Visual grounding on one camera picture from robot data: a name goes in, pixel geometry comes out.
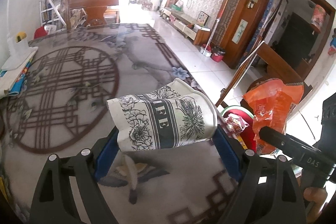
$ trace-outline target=mop handle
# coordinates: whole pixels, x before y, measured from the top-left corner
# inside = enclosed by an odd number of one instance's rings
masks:
[[[212,30],[212,33],[211,33],[211,35],[210,35],[210,37],[209,37],[209,40],[208,40],[208,43],[207,43],[207,45],[206,45],[206,47],[205,47],[205,50],[204,50],[203,53],[202,53],[203,55],[205,55],[204,53],[205,53],[206,49],[208,48],[208,46],[209,46],[209,44],[210,44],[210,42],[211,42],[213,36],[215,35],[215,31],[216,31],[216,29],[217,29],[217,26],[218,26],[218,24],[219,24],[219,21],[220,21],[220,18],[217,18],[217,19],[216,19],[215,27],[214,27],[214,29]]]

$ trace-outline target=dining table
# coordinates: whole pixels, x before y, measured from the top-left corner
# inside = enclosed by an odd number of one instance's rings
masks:
[[[29,42],[38,47],[19,95],[2,103],[6,133],[0,173],[10,200],[28,219],[41,170],[51,154],[76,155],[114,127],[106,101],[146,94],[175,78],[198,83],[148,24],[77,28]],[[223,123],[218,113],[218,122]],[[118,152],[98,182],[120,224],[216,223],[237,186],[211,140],[170,149],[126,152],[139,168],[137,200]],[[73,196],[89,223],[74,178]]]

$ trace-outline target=stack of papers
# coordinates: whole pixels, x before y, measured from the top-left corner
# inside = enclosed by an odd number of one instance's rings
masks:
[[[0,72],[0,99],[20,93],[26,72],[36,52],[37,49],[17,69]]]

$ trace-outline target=red trash can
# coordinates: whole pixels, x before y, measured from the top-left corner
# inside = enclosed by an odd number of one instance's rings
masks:
[[[211,59],[213,61],[220,62],[223,59],[223,55],[219,55],[219,54],[213,52],[212,55],[211,55]]]

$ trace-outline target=red lantern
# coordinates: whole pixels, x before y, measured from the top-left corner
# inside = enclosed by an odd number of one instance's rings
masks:
[[[321,32],[321,28],[325,18],[326,11],[320,5],[316,4],[310,24],[315,32]]]

